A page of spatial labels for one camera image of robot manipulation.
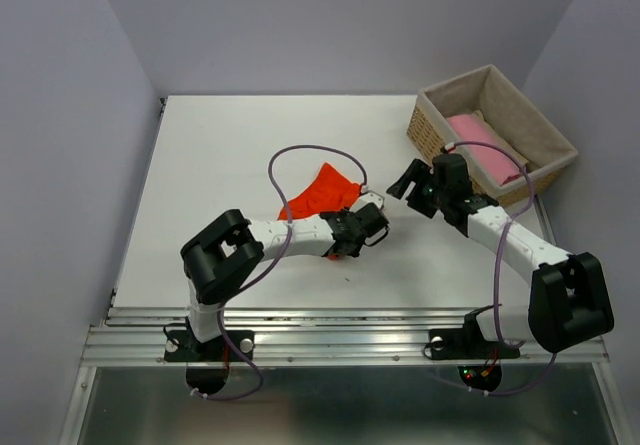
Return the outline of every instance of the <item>gray wall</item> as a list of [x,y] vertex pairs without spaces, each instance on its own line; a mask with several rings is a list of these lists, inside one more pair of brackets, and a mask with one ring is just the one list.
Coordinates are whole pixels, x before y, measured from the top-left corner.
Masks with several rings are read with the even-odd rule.
[[0,0],[0,443],[56,443],[158,115],[107,0]]
[[605,266],[616,315],[607,347],[636,426],[639,20],[640,0],[574,0],[524,87],[581,153],[546,203],[560,244],[589,250]]
[[110,0],[174,93],[409,92],[493,62],[522,85],[571,0]]

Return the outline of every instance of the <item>wicker basket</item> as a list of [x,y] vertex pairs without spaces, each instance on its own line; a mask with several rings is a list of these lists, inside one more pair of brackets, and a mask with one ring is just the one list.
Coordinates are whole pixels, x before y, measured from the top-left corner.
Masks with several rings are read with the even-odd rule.
[[[527,157],[529,175],[540,193],[573,162],[578,152],[527,98],[493,65],[420,90],[407,135],[431,164],[441,148],[460,137],[445,117],[482,110],[494,130]],[[469,167],[474,190],[495,198],[502,206],[529,196],[523,177],[499,185],[460,147]]]

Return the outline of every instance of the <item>pink cloth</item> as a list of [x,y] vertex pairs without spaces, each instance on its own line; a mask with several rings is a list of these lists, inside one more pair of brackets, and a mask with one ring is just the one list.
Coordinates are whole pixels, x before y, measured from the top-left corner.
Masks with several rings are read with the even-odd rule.
[[[474,140],[499,146],[486,130],[485,125],[475,115],[456,115],[447,118],[447,121],[462,140]],[[499,185],[504,185],[520,176],[518,167],[500,152],[477,145],[469,145],[468,148],[482,168]]]

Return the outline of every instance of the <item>orange-red fabric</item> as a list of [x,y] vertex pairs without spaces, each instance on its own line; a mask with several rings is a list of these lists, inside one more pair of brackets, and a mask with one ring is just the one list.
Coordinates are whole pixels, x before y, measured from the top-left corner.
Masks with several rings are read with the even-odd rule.
[[[293,219],[307,218],[320,212],[339,212],[350,208],[360,196],[360,185],[351,183],[328,163],[309,187],[296,198],[289,200]],[[284,208],[278,220],[286,220]]]

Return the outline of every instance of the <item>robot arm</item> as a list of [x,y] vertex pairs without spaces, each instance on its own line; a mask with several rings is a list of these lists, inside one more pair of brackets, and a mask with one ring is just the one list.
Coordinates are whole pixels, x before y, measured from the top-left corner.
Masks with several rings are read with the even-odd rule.
[[[443,154],[433,169],[414,160],[387,193],[402,198],[408,187],[410,208],[432,218],[442,212],[447,223],[494,253],[510,220],[491,197],[475,194],[464,158]],[[513,223],[503,259],[531,285],[528,307],[500,307],[507,340],[537,341],[556,353],[613,328],[613,313],[600,262],[591,254],[572,255]],[[496,348],[493,307],[465,317],[461,330],[439,330],[444,340],[434,359],[482,358]]]
[[[195,340],[209,342],[220,335],[216,314],[260,262],[273,260],[292,237],[285,257],[296,255],[357,257],[364,245],[375,245],[386,236],[389,222],[381,212],[384,199],[369,192],[350,210],[326,212],[291,225],[284,221],[247,220],[240,210],[220,215],[182,248],[184,271],[189,279],[188,325]],[[374,243],[367,241],[385,234]]]

